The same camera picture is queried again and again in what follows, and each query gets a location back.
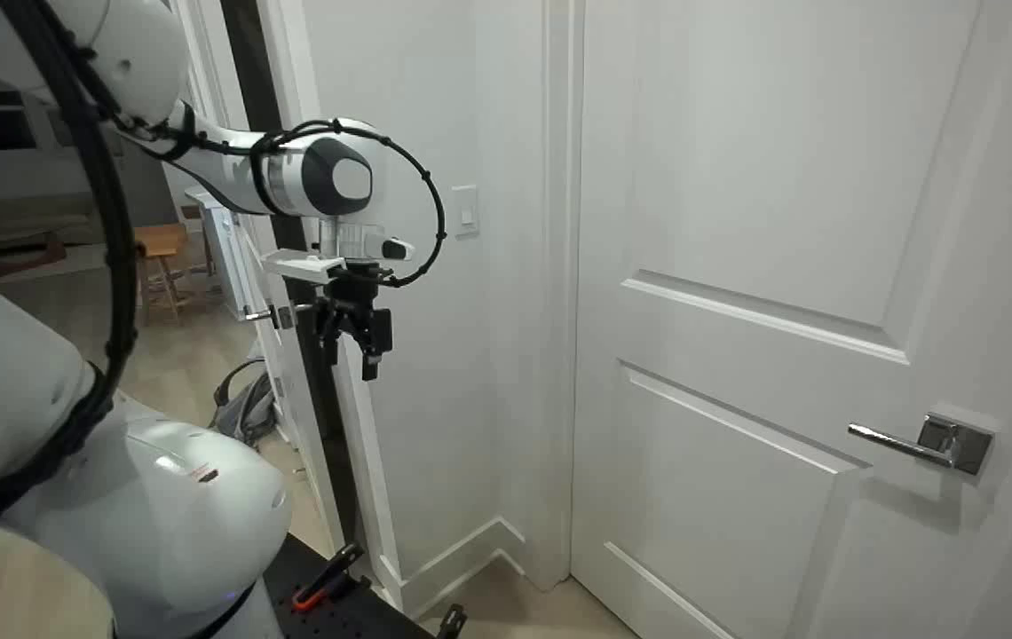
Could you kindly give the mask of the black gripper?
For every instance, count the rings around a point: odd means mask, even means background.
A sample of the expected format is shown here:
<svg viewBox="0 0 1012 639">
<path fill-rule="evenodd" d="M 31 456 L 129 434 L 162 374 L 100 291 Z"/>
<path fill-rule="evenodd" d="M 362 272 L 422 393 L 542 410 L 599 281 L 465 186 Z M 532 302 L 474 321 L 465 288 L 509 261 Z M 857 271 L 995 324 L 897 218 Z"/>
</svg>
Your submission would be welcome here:
<svg viewBox="0 0 1012 639">
<path fill-rule="evenodd" d="M 381 378 L 381 354 L 394 348 L 392 313 L 375 305 L 385 272 L 375 265 L 344 265 L 323 288 L 320 342 L 351 335 L 362 348 L 362 380 Z"/>
</svg>

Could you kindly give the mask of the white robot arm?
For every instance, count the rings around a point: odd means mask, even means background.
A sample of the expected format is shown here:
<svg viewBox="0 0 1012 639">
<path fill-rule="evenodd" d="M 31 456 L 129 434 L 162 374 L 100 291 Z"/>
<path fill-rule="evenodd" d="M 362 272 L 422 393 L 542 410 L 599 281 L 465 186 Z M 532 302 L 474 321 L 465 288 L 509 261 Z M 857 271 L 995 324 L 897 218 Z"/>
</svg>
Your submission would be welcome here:
<svg viewBox="0 0 1012 639">
<path fill-rule="evenodd" d="M 121 391 L 138 339 L 138 265 L 109 146 L 197 179 L 233 212 L 323 221 L 317 247 L 265 271 L 332 305 L 333 332 L 381 348 L 386 271 L 375 156 L 347 116 L 237 130 L 186 101 L 187 43 L 166 0 L 0 0 L 0 82 L 70 129 L 106 240 L 109 332 L 96 359 L 0 294 L 0 533 L 90 578 L 113 639 L 276 639 L 263 573 L 287 536 L 287 483 L 248 443 Z"/>
</svg>

